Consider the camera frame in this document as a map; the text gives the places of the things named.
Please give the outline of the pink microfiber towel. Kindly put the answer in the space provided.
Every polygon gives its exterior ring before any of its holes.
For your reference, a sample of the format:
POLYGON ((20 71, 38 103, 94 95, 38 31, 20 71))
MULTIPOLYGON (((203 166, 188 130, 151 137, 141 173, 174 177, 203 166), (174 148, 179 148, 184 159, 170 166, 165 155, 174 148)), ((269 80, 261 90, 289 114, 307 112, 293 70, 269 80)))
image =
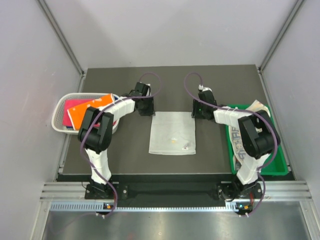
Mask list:
POLYGON ((81 127, 87 105, 92 99, 68 99, 65 101, 62 125, 78 130, 81 127))

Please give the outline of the white letter print towel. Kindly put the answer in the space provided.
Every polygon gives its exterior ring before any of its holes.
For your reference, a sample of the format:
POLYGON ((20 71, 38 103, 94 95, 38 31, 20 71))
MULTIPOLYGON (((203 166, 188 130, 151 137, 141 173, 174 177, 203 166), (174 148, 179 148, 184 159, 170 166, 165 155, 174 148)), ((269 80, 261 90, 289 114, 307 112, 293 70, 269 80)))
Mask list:
MULTIPOLYGON (((235 109, 247 109, 253 112, 257 112, 259 110, 264 110, 271 116, 271 112, 266 105, 263 105, 260 101, 255 100, 251 105, 235 105, 232 106, 235 109)), ((245 148, 243 146, 243 141, 241 137, 240 130, 232 127, 226 127, 226 135, 227 135, 227 143, 229 149, 229 157, 231 161, 231 170, 233 173, 236 173, 243 164, 245 157, 248 155, 245 152, 245 148)))

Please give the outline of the orange white patterned towel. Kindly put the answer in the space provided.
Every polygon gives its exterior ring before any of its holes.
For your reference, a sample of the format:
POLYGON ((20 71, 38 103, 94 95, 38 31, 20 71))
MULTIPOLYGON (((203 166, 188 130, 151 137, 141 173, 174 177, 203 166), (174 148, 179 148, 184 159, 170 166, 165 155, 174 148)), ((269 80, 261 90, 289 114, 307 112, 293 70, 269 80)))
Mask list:
POLYGON ((112 93, 95 96, 88 99, 76 99, 71 100, 71 105, 67 107, 66 113, 69 117, 71 125, 75 131, 78 131, 82 125, 86 110, 89 107, 99 108, 111 104, 115 101, 115 97, 112 93))

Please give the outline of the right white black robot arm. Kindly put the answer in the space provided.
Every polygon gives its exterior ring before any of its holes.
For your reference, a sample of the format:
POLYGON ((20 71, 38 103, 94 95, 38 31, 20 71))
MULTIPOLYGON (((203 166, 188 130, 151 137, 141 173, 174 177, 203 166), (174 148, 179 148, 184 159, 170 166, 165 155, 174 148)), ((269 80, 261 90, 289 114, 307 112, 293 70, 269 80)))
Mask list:
POLYGON ((193 99, 192 107, 193 118, 215 121, 239 131, 245 156, 236 173, 238 182, 233 185, 233 192, 237 197, 245 198, 251 193, 251 184, 258 179, 265 161, 280 144, 268 112, 218 106, 212 90, 203 85, 199 86, 198 98, 193 99))

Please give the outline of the white waffle towel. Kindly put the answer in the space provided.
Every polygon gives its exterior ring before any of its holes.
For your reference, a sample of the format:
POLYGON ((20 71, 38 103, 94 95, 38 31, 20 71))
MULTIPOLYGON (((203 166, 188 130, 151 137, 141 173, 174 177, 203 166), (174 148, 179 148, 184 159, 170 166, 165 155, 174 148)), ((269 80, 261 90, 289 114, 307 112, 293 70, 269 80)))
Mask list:
POLYGON ((148 152, 153 155, 196 154, 196 124, 191 112, 157 111, 152 117, 148 152))

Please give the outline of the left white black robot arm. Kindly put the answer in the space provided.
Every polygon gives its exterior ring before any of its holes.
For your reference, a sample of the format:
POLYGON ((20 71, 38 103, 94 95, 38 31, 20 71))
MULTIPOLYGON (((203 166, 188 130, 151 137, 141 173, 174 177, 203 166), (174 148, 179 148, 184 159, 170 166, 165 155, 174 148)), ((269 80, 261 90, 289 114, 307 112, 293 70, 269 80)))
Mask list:
POLYGON ((85 111, 77 137, 88 155, 91 181, 97 184, 96 192, 102 198, 109 198, 114 191, 113 185, 108 183, 112 176, 108 147, 112 141, 114 122, 133 112, 144 117, 155 114, 154 96, 149 84, 137 82, 133 90, 114 102, 100 107, 90 106, 85 111))

